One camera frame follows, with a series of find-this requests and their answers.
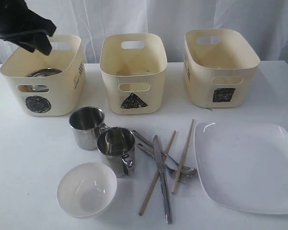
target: white table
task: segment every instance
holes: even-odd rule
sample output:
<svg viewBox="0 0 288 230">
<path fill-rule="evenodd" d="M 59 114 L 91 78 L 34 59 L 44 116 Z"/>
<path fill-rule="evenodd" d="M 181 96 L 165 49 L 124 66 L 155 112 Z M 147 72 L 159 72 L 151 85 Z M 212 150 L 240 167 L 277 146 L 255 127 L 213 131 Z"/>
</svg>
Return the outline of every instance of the white table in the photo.
<svg viewBox="0 0 288 230">
<path fill-rule="evenodd" d="M 179 159 L 192 118 L 200 121 L 235 120 L 276 123 L 288 130 L 288 65 L 263 61 L 245 103 L 231 109 L 199 108 L 191 103 L 182 76 L 183 63 L 169 63 L 163 105 L 150 115 L 116 115 L 108 107 L 98 64 L 85 66 L 87 82 L 77 107 L 93 105 L 106 113 L 109 126 L 136 129 L 152 138 L 158 134 L 166 146 L 173 130 L 178 135 L 171 155 Z M 204 194 L 198 178 L 180 186 L 171 196 L 174 223 L 167 225 L 159 183 L 145 214 L 138 211 L 155 173 L 153 159 L 136 151 L 133 179 L 118 179 L 109 210 L 98 218 L 76 219 L 57 204 L 56 188 L 74 166 L 99 161 L 97 151 L 79 149 L 68 115 L 31 117 L 24 114 L 0 75 L 0 229 L 218 229 L 288 230 L 288 216 L 243 213 L 220 207 Z M 187 165 L 195 165 L 193 141 Z"/>
</svg>

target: butter knife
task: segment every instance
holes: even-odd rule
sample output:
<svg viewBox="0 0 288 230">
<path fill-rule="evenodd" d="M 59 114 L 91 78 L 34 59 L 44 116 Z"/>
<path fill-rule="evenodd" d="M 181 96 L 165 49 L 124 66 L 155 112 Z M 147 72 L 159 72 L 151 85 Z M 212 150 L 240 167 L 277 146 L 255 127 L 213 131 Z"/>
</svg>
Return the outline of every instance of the butter knife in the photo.
<svg viewBox="0 0 288 230">
<path fill-rule="evenodd" d="M 167 175 L 165 171 L 164 162 L 162 160 L 162 153 L 161 153 L 162 148 L 161 148 L 159 137 L 157 135 L 154 137 L 153 147 L 154 147 L 155 160 L 157 163 L 157 168 L 159 171 L 159 177 L 161 181 L 161 190 L 162 190 L 162 196 L 163 196 L 165 218 L 167 220 L 167 223 L 171 224 L 173 223 L 173 216 L 172 216 L 171 204 L 169 200 Z"/>
</svg>

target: wooden chopstick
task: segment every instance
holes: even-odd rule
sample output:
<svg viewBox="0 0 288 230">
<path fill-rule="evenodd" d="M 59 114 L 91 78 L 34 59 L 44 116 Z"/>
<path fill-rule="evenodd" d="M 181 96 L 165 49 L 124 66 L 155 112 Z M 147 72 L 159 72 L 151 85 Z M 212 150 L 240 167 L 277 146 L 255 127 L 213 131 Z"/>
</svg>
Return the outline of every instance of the wooden chopstick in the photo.
<svg viewBox="0 0 288 230">
<path fill-rule="evenodd" d="M 166 148 L 165 151 L 164 151 L 165 154 L 168 154 L 169 149 L 170 149 L 171 146 L 172 146 L 172 143 L 173 143 L 173 140 L 174 140 L 175 135 L 176 135 L 176 131 L 173 132 L 172 137 L 171 137 L 171 139 L 169 140 L 168 146 L 167 146 L 167 148 Z M 146 207 L 147 207 L 148 201 L 149 201 L 149 199 L 150 199 L 150 197 L 151 197 L 151 195 L 152 195 L 152 193 L 153 193 L 153 190 L 154 190 L 154 188 L 155 188 L 155 185 L 156 185 L 156 183 L 157 183 L 158 177 L 159 177 L 159 171 L 158 171 L 158 169 L 157 169 L 157 170 L 156 170 L 156 173 L 155 173 L 155 175 L 154 175 L 154 178 L 153 178 L 153 180 L 152 180 L 152 182 L 151 182 L 151 184 L 150 184 L 150 186 L 149 186 L 149 189 L 148 189 L 148 191 L 147 191 L 147 194 L 146 194 L 146 196 L 145 196 L 145 199 L 144 199 L 144 201 L 143 201 L 143 203 L 142 203 L 141 209 L 140 209 L 140 211 L 139 211 L 139 215 L 140 215 L 140 216 L 143 215 L 144 212 L 145 212 L 145 209 L 146 209 Z"/>
<path fill-rule="evenodd" d="M 186 143 L 185 143 L 185 145 L 183 147 L 183 151 L 182 151 L 182 154 L 181 154 L 181 157 L 180 157 L 180 162 L 179 162 L 178 170 L 177 170 L 177 173 L 176 173 L 175 182 L 174 182 L 174 185 L 173 185 L 173 188 L 172 188 L 172 194 L 176 193 L 178 180 L 179 180 L 179 177 L 180 177 L 181 168 L 182 168 L 182 166 L 183 166 L 183 164 L 184 164 L 184 162 L 186 160 L 187 151 L 188 151 L 188 145 L 189 145 L 190 137 L 191 137 L 191 131 L 192 131 L 192 128 L 193 128 L 193 123 L 194 123 L 194 119 L 192 119 L 192 122 L 191 122 L 191 125 L 190 125 L 190 129 L 189 129 L 189 133 L 188 133 L 188 136 L 187 136 L 187 139 L 186 139 Z"/>
</svg>

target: dish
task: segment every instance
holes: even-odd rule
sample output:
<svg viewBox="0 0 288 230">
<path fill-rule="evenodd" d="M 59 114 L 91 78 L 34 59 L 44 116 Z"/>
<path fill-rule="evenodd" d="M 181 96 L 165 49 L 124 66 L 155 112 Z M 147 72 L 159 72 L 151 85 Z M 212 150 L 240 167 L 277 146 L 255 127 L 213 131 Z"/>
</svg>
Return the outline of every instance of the dish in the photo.
<svg viewBox="0 0 288 230">
<path fill-rule="evenodd" d="M 84 163 L 63 176 L 57 189 L 57 201 L 73 217 L 97 216 L 107 210 L 116 189 L 116 176 L 108 166 Z"/>
<path fill-rule="evenodd" d="M 288 132 L 274 124 L 199 123 L 194 131 L 202 187 L 217 204 L 288 214 Z"/>
</svg>

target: storage bin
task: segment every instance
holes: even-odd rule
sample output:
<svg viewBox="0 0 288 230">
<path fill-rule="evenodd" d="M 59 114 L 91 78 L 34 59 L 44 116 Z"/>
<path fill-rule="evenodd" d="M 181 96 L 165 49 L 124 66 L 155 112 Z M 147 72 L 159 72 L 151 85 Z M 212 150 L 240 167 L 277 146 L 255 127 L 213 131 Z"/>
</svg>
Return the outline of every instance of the storage bin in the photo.
<svg viewBox="0 0 288 230">
<path fill-rule="evenodd" d="M 148 114 L 162 104 L 167 56 L 154 34 L 116 34 L 103 43 L 100 69 L 110 109 Z"/>
<path fill-rule="evenodd" d="M 49 41 L 69 47 L 53 49 L 49 56 L 19 47 L 0 68 L 18 103 L 32 116 L 58 116 L 71 112 L 85 83 L 81 39 L 74 35 L 54 35 Z M 62 72 L 46 77 L 26 77 L 31 72 L 47 68 Z"/>
<path fill-rule="evenodd" d="M 203 29 L 185 36 L 184 78 L 189 98 L 200 107 L 242 104 L 260 59 L 236 31 Z"/>
</svg>

